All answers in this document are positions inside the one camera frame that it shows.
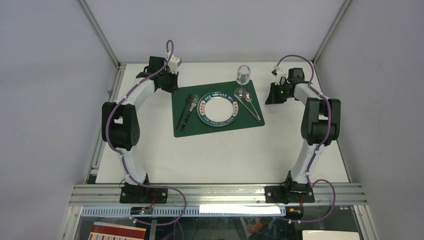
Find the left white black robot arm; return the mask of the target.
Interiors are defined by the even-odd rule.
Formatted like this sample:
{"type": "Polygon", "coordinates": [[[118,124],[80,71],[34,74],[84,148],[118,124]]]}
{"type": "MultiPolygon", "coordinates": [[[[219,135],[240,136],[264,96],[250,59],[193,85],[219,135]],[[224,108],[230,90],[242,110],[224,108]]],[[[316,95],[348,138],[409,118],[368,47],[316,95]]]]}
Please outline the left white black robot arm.
{"type": "Polygon", "coordinates": [[[102,105],[102,139],[117,154],[125,173],[124,187],[131,190],[131,197],[138,203],[149,200],[152,187],[147,172],[136,159],[136,145],[141,135],[137,111],[158,89],[168,93],[178,89],[180,64],[181,59],[173,54],[167,58],[151,56],[128,92],[120,100],[102,105]]]}

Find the clear drinking glass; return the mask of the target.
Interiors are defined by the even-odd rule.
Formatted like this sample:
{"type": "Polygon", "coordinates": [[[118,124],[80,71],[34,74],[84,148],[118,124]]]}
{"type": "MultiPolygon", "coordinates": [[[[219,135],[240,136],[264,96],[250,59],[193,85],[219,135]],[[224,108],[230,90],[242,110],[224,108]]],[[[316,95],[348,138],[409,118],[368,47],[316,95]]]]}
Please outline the clear drinking glass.
{"type": "Polygon", "coordinates": [[[238,67],[236,72],[236,82],[238,84],[238,87],[234,90],[234,93],[239,96],[240,98],[243,98],[246,89],[244,86],[249,83],[251,80],[251,69],[248,65],[241,65],[238,67]]]}

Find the silver spoon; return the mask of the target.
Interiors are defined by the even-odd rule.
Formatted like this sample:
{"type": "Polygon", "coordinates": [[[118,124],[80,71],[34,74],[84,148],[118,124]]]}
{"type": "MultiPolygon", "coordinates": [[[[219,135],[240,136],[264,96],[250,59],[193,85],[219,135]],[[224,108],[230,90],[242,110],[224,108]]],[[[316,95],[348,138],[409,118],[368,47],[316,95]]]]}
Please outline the silver spoon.
{"type": "Polygon", "coordinates": [[[246,93],[244,94],[244,99],[245,99],[248,103],[250,103],[250,105],[252,106],[252,108],[253,108],[253,110],[254,110],[254,112],[255,112],[255,114],[256,114],[256,118],[257,118],[259,121],[261,121],[262,119],[261,119],[261,117],[260,117],[260,115],[259,115],[258,111],[256,110],[255,106],[253,105],[253,98],[252,98],[252,96],[251,96],[251,94],[250,94],[249,92],[246,92],[246,93]]]}

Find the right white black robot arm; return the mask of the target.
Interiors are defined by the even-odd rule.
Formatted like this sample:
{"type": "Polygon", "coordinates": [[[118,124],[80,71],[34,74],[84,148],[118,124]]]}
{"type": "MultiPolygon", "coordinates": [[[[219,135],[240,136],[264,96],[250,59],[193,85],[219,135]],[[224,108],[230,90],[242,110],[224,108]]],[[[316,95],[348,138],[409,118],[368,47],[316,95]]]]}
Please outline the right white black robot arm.
{"type": "Polygon", "coordinates": [[[341,101],[328,98],[305,80],[302,68],[290,68],[284,73],[278,66],[272,70],[266,105],[283,104],[295,99],[304,105],[300,133],[303,144],[297,161],[280,188],[283,198],[296,202],[301,196],[312,194],[311,177],[324,150],[340,134],[341,101]]]}

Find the white plate teal rim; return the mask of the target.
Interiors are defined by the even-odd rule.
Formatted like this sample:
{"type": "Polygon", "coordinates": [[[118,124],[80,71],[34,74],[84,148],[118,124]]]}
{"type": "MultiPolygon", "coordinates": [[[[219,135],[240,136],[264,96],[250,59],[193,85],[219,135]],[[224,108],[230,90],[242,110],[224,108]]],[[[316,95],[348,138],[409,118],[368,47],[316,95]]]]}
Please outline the white plate teal rim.
{"type": "Polygon", "coordinates": [[[235,121],[239,105],[235,97],[224,91],[205,94],[197,104],[197,115],[206,125],[224,127],[235,121]]]}

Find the silver table knife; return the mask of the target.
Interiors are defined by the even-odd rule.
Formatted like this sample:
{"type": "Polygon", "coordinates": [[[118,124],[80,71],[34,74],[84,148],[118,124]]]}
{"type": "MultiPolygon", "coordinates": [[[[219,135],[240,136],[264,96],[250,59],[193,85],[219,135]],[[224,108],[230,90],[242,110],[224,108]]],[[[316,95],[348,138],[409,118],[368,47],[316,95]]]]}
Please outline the silver table knife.
{"type": "Polygon", "coordinates": [[[237,94],[233,94],[233,96],[246,108],[246,110],[260,123],[261,121],[259,120],[259,118],[257,117],[257,115],[255,113],[253,113],[247,106],[246,104],[242,101],[242,99],[237,95],[237,94]]]}

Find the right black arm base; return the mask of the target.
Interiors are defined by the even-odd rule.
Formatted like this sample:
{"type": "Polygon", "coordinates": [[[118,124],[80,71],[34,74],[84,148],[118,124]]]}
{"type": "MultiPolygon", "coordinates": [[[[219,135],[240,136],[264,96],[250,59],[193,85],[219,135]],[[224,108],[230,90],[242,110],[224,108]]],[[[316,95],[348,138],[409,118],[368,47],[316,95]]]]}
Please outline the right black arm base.
{"type": "Polygon", "coordinates": [[[315,196],[313,190],[309,187],[302,187],[301,191],[289,190],[283,185],[265,186],[264,196],[266,203],[278,203],[278,204],[300,204],[303,203],[314,203],[315,196]]]}

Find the silver fork dark handle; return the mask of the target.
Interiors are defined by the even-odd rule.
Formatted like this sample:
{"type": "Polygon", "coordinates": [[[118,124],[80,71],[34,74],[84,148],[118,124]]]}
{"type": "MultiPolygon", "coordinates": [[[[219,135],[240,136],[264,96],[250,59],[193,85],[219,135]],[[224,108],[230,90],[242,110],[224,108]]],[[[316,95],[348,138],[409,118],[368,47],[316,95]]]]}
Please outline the silver fork dark handle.
{"type": "Polygon", "coordinates": [[[197,104],[199,102],[199,98],[200,98],[200,96],[198,94],[196,94],[194,96],[194,98],[193,98],[193,100],[191,102],[191,106],[189,108],[189,111],[188,111],[188,113],[187,113],[187,115],[186,115],[186,117],[185,117],[185,119],[183,121],[183,124],[182,124],[181,128],[180,128],[180,131],[181,132],[184,131],[184,129],[185,129],[186,125],[187,125],[187,122],[188,122],[188,120],[189,120],[189,118],[191,116],[191,113],[192,113],[193,109],[197,106],[197,104]]]}

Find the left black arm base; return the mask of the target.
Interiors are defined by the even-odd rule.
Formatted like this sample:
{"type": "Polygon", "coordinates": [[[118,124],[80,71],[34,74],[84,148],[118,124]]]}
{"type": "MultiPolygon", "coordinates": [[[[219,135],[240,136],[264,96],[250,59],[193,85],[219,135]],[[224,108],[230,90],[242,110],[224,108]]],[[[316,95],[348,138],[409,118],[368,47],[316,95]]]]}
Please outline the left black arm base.
{"type": "Polygon", "coordinates": [[[166,204],[168,202],[168,190],[125,184],[121,187],[119,202],[121,204],[151,204],[153,202],[166,204]]]}

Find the dark green placemat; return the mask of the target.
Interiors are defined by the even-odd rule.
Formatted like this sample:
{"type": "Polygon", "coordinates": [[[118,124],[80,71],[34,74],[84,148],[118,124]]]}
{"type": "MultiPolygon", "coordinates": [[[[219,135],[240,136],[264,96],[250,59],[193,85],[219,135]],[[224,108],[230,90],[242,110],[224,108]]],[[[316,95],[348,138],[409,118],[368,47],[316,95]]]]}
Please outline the dark green placemat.
{"type": "MultiPolygon", "coordinates": [[[[219,83],[210,83],[203,85],[194,85],[187,87],[180,87],[176,92],[171,94],[171,105],[172,105],[172,122],[173,122],[173,135],[176,138],[180,137],[188,137],[195,135],[203,135],[203,134],[211,134],[232,130],[240,130],[247,128],[255,128],[262,127],[265,125],[265,118],[263,117],[263,113],[261,110],[261,106],[259,103],[259,99],[256,93],[255,85],[253,81],[250,81],[248,84],[244,86],[246,91],[252,96],[252,103],[256,108],[258,114],[261,117],[261,122],[258,122],[248,111],[247,109],[240,104],[240,111],[231,124],[222,126],[222,127],[212,127],[203,123],[197,113],[197,109],[194,109],[190,115],[188,123],[183,131],[180,131],[182,123],[189,111],[190,104],[187,106],[184,115],[182,117],[181,123],[176,129],[180,114],[184,108],[184,102],[189,93],[192,94],[192,98],[195,95],[199,95],[199,97],[203,97],[205,94],[210,92],[226,92],[228,94],[233,94],[234,90],[238,87],[238,84],[235,81],[227,81],[227,82],[219,82],[219,83]]],[[[250,109],[252,109],[251,104],[248,102],[245,103],[250,109]]]]}

